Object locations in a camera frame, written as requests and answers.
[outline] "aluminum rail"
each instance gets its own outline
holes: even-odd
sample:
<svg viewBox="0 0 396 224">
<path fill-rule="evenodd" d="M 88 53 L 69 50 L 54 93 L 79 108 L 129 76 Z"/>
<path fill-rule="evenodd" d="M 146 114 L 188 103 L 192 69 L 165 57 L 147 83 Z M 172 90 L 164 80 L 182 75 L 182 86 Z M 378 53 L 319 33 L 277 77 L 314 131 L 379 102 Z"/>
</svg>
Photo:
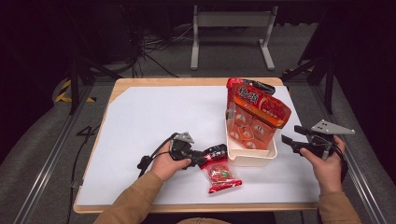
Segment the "aluminum rail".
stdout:
<svg viewBox="0 0 396 224">
<path fill-rule="evenodd" d="M 45 187 L 47 186 L 47 183 L 50 180 L 50 176 L 52 175 L 52 172 L 55 169 L 55 166 L 59 158 L 61 157 L 62 152 L 64 151 L 64 144 L 78 118 L 79 113 L 81 112 L 82 107 L 86 102 L 86 99 L 89 97 L 91 90 L 92 86 L 83 87 L 79 100 L 80 104 L 76 108 L 73 115 L 70 115 L 67 118 L 64 127 L 58 139 L 56 140 L 55 145 L 52 148 L 51 153 L 49 154 L 43 168 L 39 172 L 37 179 L 35 180 L 35 183 L 33 184 L 32 189 L 29 192 L 29 195 L 27 196 L 25 202 L 23 203 L 23 206 L 21 207 L 20 212 L 17 214 L 14 220 L 14 224 L 28 222 L 29 217 L 32 215 L 35 206 L 37 205 L 38 200 L 40 199 Z"/>
<path fill-rule="evenodd" d="M 325 119 L 331 123 L 337 124 L 337 120 L 335 119 L 335 117 L 327 112 L 326 106 L 323 104 L 324 96 L 323 93 L 320 91 L 319 86 L 311 86 L 310 89 L 316 97 L 318 105 L 320 105 L 320 108 L 322 109 L 322 112 L 326 117 Z M 356 190 L 361 196 L 361 200 L 366 208 L 368 215 L 370 216 L 370 219 L 372 220 L 372 223 L 387 224 L 388 222 L 385 220 L 385 217 L 382 214 L 373 193 L 370 191 L 364 173 L 361 171 L 355 159 L 353 158 L 351 150 L 348 149 L 345 138 L 343 136 L 341 136 L 341 138 L 346 143 L 346 161 L 348 163 L 349 175 L 351 176 L 352 181 L 355 184 Z"/>
</svg>

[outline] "black backdrop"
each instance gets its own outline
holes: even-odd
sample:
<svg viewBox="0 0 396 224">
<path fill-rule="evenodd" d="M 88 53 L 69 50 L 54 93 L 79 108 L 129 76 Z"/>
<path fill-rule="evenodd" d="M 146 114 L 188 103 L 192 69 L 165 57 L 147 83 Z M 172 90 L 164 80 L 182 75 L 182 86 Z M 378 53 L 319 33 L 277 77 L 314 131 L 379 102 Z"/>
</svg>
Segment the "black backdrop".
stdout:
<svg viewBox="0 0 396 224">
<path fill-rule="evenodd" d="M 393 6 L 390 1 L 375 1 L 367 7 L 336 58 L 335 75 L 376 156 L 396 183 Z"/>
<path fill-rule="evenodd" d="M 46 19 L 30 1 L 0 6 L 0 162 L 26 130 L 53 107 L 68 61 Z"/>
</svg>

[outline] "white surface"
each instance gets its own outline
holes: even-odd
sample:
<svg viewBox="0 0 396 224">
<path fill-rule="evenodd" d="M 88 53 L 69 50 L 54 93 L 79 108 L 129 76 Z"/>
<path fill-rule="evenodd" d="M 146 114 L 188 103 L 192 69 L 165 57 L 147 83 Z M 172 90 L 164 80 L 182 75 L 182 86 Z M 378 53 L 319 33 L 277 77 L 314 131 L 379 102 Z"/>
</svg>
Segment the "white surface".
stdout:
<svg viewBox="0 0 396 224">
<path fill-rule="evenodd" d="M 296 141 L 300 121 L 285 87 L 276 98 L 291 109 L 281 131 Z M 140 172 L 136 165 L 172 133 L 189 132 L 204 150 L 226 143 L 223 86 L 132 87 L 109 105 L 100 139 L 92 154 L 76 205 L 110 205 Z M 241 186 L 208 194 L 206 174 L 198 166 L 179 171 L 167 181 L 155 204 L 198 203 L 303 203 L 318 200 L 318 183 L 311 164 L 276 138 L 277 156 L 265 167 L 234 167 Z"/>
</svg>

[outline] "red packaging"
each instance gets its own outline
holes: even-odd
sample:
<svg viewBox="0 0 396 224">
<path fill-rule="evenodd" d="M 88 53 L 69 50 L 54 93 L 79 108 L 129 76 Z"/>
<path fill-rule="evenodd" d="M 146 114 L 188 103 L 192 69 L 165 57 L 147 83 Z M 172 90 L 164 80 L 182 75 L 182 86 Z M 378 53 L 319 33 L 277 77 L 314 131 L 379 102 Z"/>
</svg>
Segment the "red packaging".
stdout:
<svg viewBox="0 0 396 224">
<path fill-rule="evenodd" d="M 227 159 L 227 146 L 224 144 L 210 147 L 203 152 L 206 163 L 199 167 L 206 173 L 211 187 L 209 193 L 214 193 L 222 189 L 229 189 L 242 184 L 234 174 Z"/>
<path fill-rule="evenodd" d="M 238 78 L 230 78 L 227 88 L 228 135 L 244 148 L 266 149 L 276 129 L 288 122 L 291 110 L 271 94 Z"/>
</svg>

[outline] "brown jacket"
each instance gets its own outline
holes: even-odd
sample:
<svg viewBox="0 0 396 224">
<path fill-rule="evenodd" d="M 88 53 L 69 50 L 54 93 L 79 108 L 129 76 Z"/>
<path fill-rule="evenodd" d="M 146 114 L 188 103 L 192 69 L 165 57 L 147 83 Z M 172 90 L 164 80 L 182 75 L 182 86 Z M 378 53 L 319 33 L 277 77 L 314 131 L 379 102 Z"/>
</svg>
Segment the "brown jacket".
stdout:
<svg viewBox="0 0 396 224">
<path fill-rule="evenodd" d="M 94 223 L 141 223 L 149 213 L 163 182 L 151 171 L 138 178 Z M 319 196 L 319 211 L 323 223 L 361 223 L 355 209 L 343 192 L 330 192 Z M 226 224 L 212 218 L 189 218 L 179 224 Z"/>
</svg>

